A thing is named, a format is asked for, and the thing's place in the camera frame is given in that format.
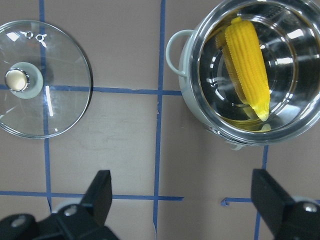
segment pot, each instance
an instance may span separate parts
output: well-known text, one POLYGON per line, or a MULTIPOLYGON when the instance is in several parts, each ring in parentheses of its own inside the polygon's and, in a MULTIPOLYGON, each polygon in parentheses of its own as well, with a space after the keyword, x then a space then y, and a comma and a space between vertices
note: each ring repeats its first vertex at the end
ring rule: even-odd
POLYGON ((225 0, 195 29, 175 33, 165 56, 191 112, 237 147, 292 139, 320 117, 320 9, 310 0, 225 0), (215 44, 239 16, 253 23, 266 67, 271 100, 264 122, 237 97, 215 44), (170 53, 182 36, 188 39, 176 68, 170 53))

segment glass lid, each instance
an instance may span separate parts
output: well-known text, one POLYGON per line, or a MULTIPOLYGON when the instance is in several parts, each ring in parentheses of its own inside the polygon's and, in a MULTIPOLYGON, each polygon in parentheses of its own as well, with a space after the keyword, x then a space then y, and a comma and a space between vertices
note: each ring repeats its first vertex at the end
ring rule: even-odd
POLYGON ((47 23, 0 27, 0 127, 25 138, 64 133, 82 117, 92 74, 80 47, 47 23))

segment pot lid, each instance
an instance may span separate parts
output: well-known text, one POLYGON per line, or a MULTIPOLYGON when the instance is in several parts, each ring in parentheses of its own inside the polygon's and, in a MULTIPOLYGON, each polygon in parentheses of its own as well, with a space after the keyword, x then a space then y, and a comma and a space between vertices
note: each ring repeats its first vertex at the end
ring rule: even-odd
POLYGON ((0 127, 25 138, 64 133, 82 117, 92 74, 80 47, 44 22, 0 26, 0 127))

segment toy corn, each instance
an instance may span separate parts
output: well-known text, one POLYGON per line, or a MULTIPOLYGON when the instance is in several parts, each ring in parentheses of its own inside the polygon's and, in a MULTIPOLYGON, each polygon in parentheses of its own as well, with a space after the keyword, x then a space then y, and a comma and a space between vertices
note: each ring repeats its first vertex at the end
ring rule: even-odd
POLYGON ((224 37, 226 45, 223 54, 227 70, 233 84, 236 72, 244 94, 243 96, 235 85, 239 99, 244 104, 249 104, 262 121, 266 121, 269 117, 270 90, 255 27, 250 21, 237 17, 225 29, 224 37))

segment screw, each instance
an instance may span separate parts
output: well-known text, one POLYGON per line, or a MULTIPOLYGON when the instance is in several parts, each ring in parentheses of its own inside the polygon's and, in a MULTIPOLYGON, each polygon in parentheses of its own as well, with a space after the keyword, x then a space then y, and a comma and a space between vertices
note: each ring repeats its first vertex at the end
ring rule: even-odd
POLYGON ((77 206, 72 205, 64 211, 64 215, 69 217, 69 216, 72 216, 73 214, 75 214, 76 212, 77 212, 77 206))
POLYGON ((11 223, 11 227, 17 228, 23 225, 26 222, 26 216, 21 215, 16 220, 11 223))
POLYGON ((318 211, 317 206, 311 202, 306 202, 305 204, 303 204, 303 208, 309 213, 316 213, 318 211))

